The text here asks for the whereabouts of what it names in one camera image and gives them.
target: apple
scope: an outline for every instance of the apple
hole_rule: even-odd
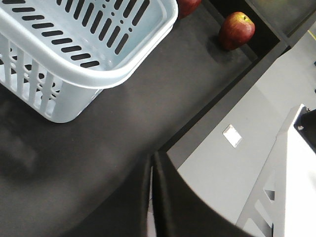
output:
[[[178,3],[178,19],[182,19],[191,14],[202,2],[202,0],[177,0]]]
[[[218,41],[225,50],[234,50],[247,43],[255,33],[255,24],[238,11],[230,14],[218,34]]]

